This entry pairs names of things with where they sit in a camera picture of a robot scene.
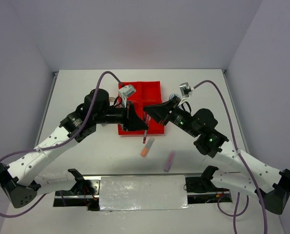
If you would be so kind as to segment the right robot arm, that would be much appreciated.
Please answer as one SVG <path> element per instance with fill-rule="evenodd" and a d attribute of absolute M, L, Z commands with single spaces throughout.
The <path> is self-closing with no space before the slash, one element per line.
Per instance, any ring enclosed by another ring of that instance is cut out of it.
<path fill-rule="evenodd" d="M 269 212 L 281 215 L 290 196 L 290 170 L 273 168 L 243 150 L 218 132 L 217 120 L 209 109 L 195 114 L 178 107 L 179 98 L 148 105 L 143 110 L 158 124 L 171 122 L 196 138 L 194 146 L 202 155 L 231 166 L 238 175 L 229 175 L 215 166 L 207 166 L 201 185 L 207 191 L 228 188 L 256 198 Z"/>

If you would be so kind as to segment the red pen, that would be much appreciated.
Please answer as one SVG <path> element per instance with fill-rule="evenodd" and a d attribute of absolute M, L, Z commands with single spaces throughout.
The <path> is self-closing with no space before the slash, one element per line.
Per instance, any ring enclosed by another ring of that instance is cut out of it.
<path fill-rule="evenodd" d="M 146 117 L 145 117 L 145 123 L 147 125 L 147 130 L 145 130 L 144 131 L 144 134 L 143 134 L 143 144 L 145 144 L 145 142 L 146 142 L 147 132 L 149 130 L 149 122 L 150 122 L 150 119 L 151 119 L 151 117 L 149 115 L 146 115 Z"/>

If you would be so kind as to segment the orange highlighter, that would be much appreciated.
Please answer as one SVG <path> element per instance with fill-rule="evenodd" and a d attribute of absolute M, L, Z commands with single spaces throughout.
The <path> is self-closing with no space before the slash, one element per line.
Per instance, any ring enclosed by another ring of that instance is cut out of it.
<path fill-rule="evenodd" d="M 153 142 L 154 142 L 155 138 L 154 137 L 150 137 L 149 140 L 147 141 L 147 143 L 145 144 L 145 147 L 143 148 L 142 152 L 141 152 L 141 156 L 145 157 L 147 156 Z"/>

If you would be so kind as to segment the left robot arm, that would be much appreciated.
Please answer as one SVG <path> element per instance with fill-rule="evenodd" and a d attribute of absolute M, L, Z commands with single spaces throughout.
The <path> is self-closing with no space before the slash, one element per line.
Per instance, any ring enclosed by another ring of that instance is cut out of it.
<path fill-rule="evenodd" d="M 43 142 L 8 165 L 0 163 L 0 186 L 14 208 L 22 208 L 36 196 L 55 191 L 80 194 L 89 182 L 76 169 L 42 175 L 41 171 L 67 150 L 96 131 L 97 124 L 119 124 L 124 131 L 147 130 L 134 104 L 127 98 L 136 92 L 132 85 L 118 90 L 120 104 L 110 105 L 109 93 L 94 89 L 74 112 L 68 114 Z"/>

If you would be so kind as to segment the purple highlighter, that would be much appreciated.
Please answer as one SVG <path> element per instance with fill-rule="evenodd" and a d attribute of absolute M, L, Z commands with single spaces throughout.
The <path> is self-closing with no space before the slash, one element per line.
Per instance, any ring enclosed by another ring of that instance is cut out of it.
<path fill-rule="evenodd" d="M 165 161 L 164 166 L 163 166 L 163 171 L 164 172 L 169 172 L 169 170 L 170 170 L 170 168 L 172 166 L 172 163 L 174 161 L 175 155 L 176 155 L 176 151 L 175 150 L 171 150 L 169 155 L 167 156 L 166 161 Z"/>

